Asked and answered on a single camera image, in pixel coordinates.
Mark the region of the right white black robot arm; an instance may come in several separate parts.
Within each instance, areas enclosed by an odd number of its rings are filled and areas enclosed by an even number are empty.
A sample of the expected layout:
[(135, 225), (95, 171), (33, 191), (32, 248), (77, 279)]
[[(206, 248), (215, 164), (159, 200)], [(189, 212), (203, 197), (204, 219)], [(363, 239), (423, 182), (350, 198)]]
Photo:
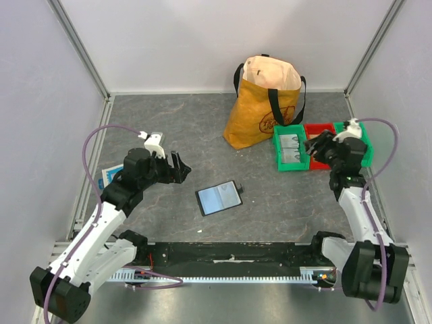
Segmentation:
[(396, 246), (382, 228), (361, 174), (367, 144), (355, 135), (325, 130), (306, 140), (305, 151), (330, 167), (329, 187), (348, 218), (355, 244), (338, 234), (323, 234), (322, 242), (309, 248), (310, 260), (319, 266), (331, 261), (341, 272), (347, 297), (395, 304), (399, 302), (408, 268), (405, 248)]

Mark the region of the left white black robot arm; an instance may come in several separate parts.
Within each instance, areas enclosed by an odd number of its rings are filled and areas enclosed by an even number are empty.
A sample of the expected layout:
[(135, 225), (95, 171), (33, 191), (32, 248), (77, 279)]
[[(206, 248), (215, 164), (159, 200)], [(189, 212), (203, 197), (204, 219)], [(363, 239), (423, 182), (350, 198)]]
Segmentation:
[(90, 219), (64, 252), (46, 269), (36, 267), (30, 274), (34, 301), (50, 315), (75, 323), (85, 313), (95, 292), (123, 266), (146, 262), (147, 239), (126, 231), (108, 250), (107, 239), (130, 216), (146, 189), (156, 183), (181, 184), (191, 172), (176, 151), (171, 159), (145, 148), (133, 148), (123, 167), (104, 188)]

